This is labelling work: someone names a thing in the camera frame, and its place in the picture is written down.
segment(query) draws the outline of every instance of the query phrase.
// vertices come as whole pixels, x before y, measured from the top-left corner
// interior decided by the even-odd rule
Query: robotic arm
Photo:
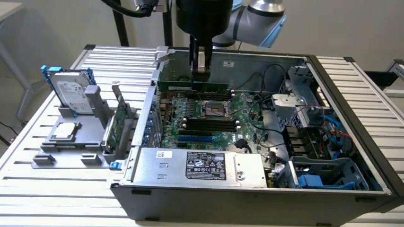
[[[114,11],[130,17],[148,17],[158,0],[137,0],[138,11],[122,8],[113,0],[101,0]],[[269,48],[285,22],[282,0],[176,0],[177,26],[189,34],[192,81],[208,81],[213,48],[236,41]]]
[[[213,38],[213,47],[226,48],[240,41],[269,48],[286,20],[282,0],[250,0],[246,7],[241,2],[242,0],[233,0],[229,26]]]

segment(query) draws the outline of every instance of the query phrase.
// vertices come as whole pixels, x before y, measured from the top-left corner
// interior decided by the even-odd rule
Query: green circuit board
[[[113,123],[108,135],[108,145],[112,150],[116,149],[120,143],[120,138],[125,126],[126,104],[121,96],[118,96],[118,106],[114,111]]]
[[[213,142],[186,142],[186,147],[181,147],[182,149],[244,152],[233,145],[238,139],[244,139],[246,140],[253,153],[257,152],[257,146],[252,146],[253,134],[257,133],[257,137],[260,137],[264,132],[252,127],[250,119],[248,117],[253,102],[248,103],[246,99],[249,98],[250,100],[253,95],[238,93],[229,101],[210,101],[204,99],[190,100],[186,99],[186,96],[181,93],[165,93],[162,94],[162,97],[162,103],[160,103],[160,107],[164,107],[160,109],[162,113],[162,148],[177,148],[178,131],[184,130],[181,127],[182,118],[188,117],[189,119],[237,120],[240,128],[236,132],[212,131]],[[214,114],[217,112],[202,111],[202,106],[206,106],[208,104],[212,108],[214,108],[214,106],[225,106],[225,114],[222,114],[224,112]],[[254,115],[258,115],[258,111],[260,107],[256,105],[250,112]],[[264,127],[262,121],[252,122],[256,126]]]

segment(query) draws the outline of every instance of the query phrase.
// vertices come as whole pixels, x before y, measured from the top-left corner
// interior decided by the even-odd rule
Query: warning label
[[[225,181],[224,153],[186,152],[185,177],[194,180]]]

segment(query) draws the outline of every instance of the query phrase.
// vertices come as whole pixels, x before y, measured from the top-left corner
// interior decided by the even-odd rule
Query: pcie slot
[[[208,101],[226,101],[232,98],[232,96],[224,94],[186,94],[188,99],[193,100],[208,100]]]
[[[177,140],[185,141],[185,142],[213,143],[213,137],[209,137],[209,136],[178,136]]]

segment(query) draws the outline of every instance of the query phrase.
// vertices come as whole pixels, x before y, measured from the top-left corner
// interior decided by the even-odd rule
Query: white sticker
[[[78,114],[92,114],[93,111],[81,85],[76,82],[57,81],[57,87],[69,108]]]
[[[234,62],[233,61],[225,61],[225,62],[222,62],[222,66],[224,67],[233,67],[234,66]]]
[[[156,153],[157,158],[172,158],[172,151],[170,150],[158,150]]]

